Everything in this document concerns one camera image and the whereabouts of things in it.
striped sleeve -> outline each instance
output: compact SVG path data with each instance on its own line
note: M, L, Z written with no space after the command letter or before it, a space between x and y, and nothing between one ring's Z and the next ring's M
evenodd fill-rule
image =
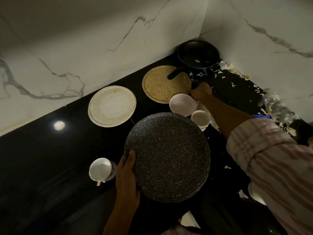
M226 148L290 235L313 234L312 148L264 118L236 127Z

person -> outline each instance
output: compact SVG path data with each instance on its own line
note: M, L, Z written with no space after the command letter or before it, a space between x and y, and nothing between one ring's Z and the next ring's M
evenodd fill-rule
M272 120L253 118L212 95L207 83L191 95L212 114L227 139L226 149L250 177L253 187L289 235L313 234L313 149L298 145ZM135 152L126 164L121 159L116 174L117 197L104 235L128 233L139 206L132 166ZM164 234L191 234L175 226Z

pan handle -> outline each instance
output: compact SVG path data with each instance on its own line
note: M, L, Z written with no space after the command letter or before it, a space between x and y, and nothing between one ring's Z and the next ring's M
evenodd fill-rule
M174 77L176 77L179 73L184 72L186 70L186 66L182 65L178 68L176 68L174 71L172 71L168 76L167 79L172 80Z

blue object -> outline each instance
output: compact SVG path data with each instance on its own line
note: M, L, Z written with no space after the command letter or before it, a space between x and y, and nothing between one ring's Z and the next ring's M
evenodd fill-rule
M252 116L255 117L255 118L268 118L268 119L271 118L270 115L252 115Z

hand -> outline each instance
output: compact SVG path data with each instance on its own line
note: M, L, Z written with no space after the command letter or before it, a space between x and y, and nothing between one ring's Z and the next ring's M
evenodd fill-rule
M208 95L212 95L211 87L206 83L202 82L196 89L191 90L190 94L196 100L205 100Z
M124 165L124 156L120 159L116 171L116 202L120 206L127 206L135 213L140 200L140 191L136 190L136 178L132 171L135 163L135 151L131 150Z

